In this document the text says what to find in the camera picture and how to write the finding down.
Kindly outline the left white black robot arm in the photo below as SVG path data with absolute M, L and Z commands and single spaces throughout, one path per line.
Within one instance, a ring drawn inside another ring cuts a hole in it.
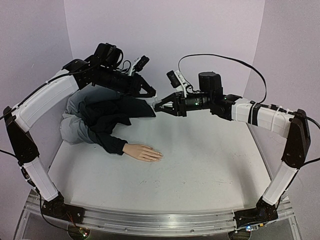
M 26 181 L 43 200 L 49 202 L 47 209 L 58 219 L 67 215 L 68 208 L 57 199 L 60 192 L 44 168 L 29 131 L 56 104 L 87 85 L 98 85 L 132 97 L 154 97 L 156 90 L 139 75 L 150 59 L 144 55 L 128 69 L 120 70 L 123 57 L 123 51 L 115 45 L 100 43 L 94 54 L 84 60 L 74 59 L 67 63 L 20 103 L 3 110 L 1 118 L 5 121 L 14 156 Z

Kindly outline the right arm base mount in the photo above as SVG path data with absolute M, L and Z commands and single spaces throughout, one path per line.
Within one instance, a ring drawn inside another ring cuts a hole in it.
M 261 197 L 254 208 L 235 211 L 233 219 L 238 229 L 252 225 L 266 224 L 278 219 L 277 206 L 267 203 L 263 200 L 263 197 Z

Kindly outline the white nail polish cap brush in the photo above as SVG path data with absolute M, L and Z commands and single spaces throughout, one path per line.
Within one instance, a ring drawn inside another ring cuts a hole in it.
M 159 103 L 161 100 L 158 97 L 151 97 L 147 100 L 149 105 L 155 105 Z

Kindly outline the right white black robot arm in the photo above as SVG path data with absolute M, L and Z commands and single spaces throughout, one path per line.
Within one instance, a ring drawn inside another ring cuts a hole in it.
M 221 76 L 212 71 L 199 73 L 196 93 L 187 92 L 187 81 L 180 71 L 170 71 L 167 77 L 176 92 L 155 103 L 156 112 L 185 117 L 188 111 L 209 110 L 221 119 L 264 128 L 286 139 L 281 164 L 261 197 L 262 203 L 275 205 L 306 161 L 311 137 L 305 111 L 291 112 L 274 104 L 225 95 Z

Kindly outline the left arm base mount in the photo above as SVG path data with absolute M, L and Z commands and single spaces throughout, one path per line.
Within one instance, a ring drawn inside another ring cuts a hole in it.
M 63 195 L 58 192 L 57 197 L 53 200 L 43 201 L 41 212 L 48 217 L 80 224 L 84 218 L 85 209 L 66 204 Z

